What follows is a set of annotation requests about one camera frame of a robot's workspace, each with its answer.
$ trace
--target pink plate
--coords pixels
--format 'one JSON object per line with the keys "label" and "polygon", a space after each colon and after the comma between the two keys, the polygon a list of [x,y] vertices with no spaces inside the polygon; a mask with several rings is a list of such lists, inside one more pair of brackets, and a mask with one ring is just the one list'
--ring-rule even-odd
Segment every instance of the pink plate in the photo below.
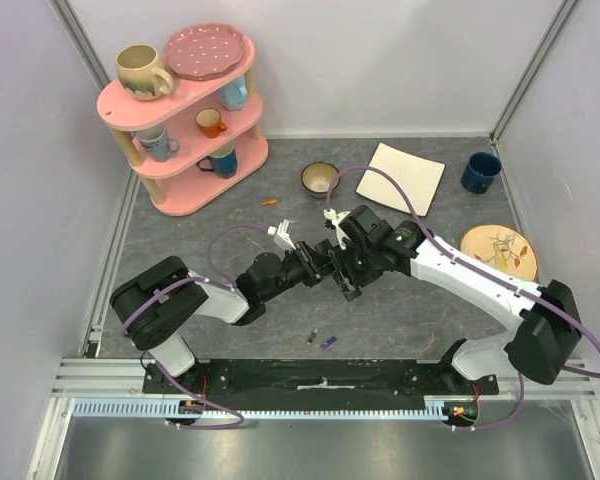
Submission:
{"label": "pink plate", "polygon": [[224,23],[191,25],[171,35],[162,49],[167,65],[188,80],[212,80],[229,73],[245,50],[242,33]]}

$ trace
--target shelf tier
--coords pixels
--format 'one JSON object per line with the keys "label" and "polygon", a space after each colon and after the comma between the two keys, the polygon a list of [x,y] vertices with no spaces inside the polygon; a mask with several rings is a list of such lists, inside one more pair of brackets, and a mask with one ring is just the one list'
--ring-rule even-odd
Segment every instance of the shelf tier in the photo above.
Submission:
{"label": "shelf tier", "polygon": [[[196,125],[196,115],[205,108],[215,108],[222,114],[222,121],[227,124],[227,131],[216,138],[209,138],[200,131]],[[206,157],[220,148],[229,140],[254,126],[262,115],[262,100],[255,94],[252,95],[241,110],[225,110],[217,95],[211,95],[196,103],[194,107],[180,112],[171,117],[165,123],[169,138],[180,143],[180,151],[166,162],[156,162],[142,147],[136,138],[133,143],[138,149],[143,163],[133,166],[138,175],[146,178],[169,178],[195,164],[198,160]]]}
{"label": "shelf tier", "polygon": [[114,80],[107,85],[98,97],[98,114],[111,128],[126,132],[135,132],[143,128],[153,127],[172,115],[184,110],[189,105],[215,92],[220,87],[244,74],[253,64],[253,43],[247,37],[245,52],[235,69],[224,77],[204,82],[196,82],[176,77],[176,91],[162,95],[156,100],[138,100]]}
{"label": "shelf tier", "polygon": [[238,171],[231,178],[220,178],[215,173],[202,172],[193,166],[175,177],[158,180],[158,186],[167,197],[154,206],[166,215],[182,216],[193,213],[261,167],[269,154],[267,139],[254,139],[250,133],[235,139]]}

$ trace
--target mug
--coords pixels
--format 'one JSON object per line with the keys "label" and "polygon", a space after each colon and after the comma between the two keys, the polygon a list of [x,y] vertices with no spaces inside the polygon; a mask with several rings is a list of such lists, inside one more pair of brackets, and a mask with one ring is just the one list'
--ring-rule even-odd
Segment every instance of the mug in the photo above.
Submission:
{"label": "mug", "polygon": [[484,193],[501,169],[502,164],[498,157],[486,152],[474,153],[469,157],[460,183],[472,193]]}
{"label": "mug", "polygon": [[164,59],[151,45],[122,50],[116,58],[116,72],[124,89],[140,100],[154,100],[176,90]]}
{"label": "mug", "polygon": [[167,129],[164,125],[156,125],[136,132],[136,138],[151,157],[158,162],[166,162],[171,155],[178,153],[180,144],[167,135]]}
{"label": "mug", "polygon": [[[205,160],[209,160],[211,163],[210,168],[200,165]],[[238,171],[238,157],[236,156],[235,145],[233,142],[224,144],[218,150],[200,160],[196,165],[203,172],[214,172],[222,178],[233,177]]]}
{"label": "mug", "polygon": [[196,115],[198,127],[209,138],[216,138],[221,132],[227,131],[227,126],[221,120],[222,116],[215,108],[205,108]]}
{"label": "mug", "polygon": [[244,75],[240,75],[238,78],[232,80],[218,90],[218,96],[220,97],[222,105],[227,110],[240,110],[244,107],[247,98],[249,98]]}

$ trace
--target white wall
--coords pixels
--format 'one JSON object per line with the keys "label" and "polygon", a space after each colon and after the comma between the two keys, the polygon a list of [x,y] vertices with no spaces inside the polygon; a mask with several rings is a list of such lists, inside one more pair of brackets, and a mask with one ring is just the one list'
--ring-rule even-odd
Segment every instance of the white wall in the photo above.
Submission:
{"label": "white wall", "polygon": [[0,1],[0,480],[25,476],[124,189],[97,95],[47,1]]}
{"label": "white wall", "polygon": [[560,0],[70,0],[112,78],[201,22],[256,45],[267,134],[488,132]]}
{"label": "white wall", "polygon": [[[581,2],[500,151],[543,274],[574,290],[583,323],[600,338],[600,0]],[[600,381],[595,387],[600,396]]]}

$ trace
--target orange cup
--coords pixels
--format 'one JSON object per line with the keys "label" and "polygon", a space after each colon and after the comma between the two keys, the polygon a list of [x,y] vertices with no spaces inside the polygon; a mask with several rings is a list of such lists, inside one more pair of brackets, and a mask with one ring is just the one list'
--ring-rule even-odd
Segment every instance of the orange cup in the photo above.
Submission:
{"label": "orange cup", "polygon": [[205,108],[196,115],[198,128],[209,138],[216,138],[227,131],[227,125],[222,123],[222,116],[215,108]]}

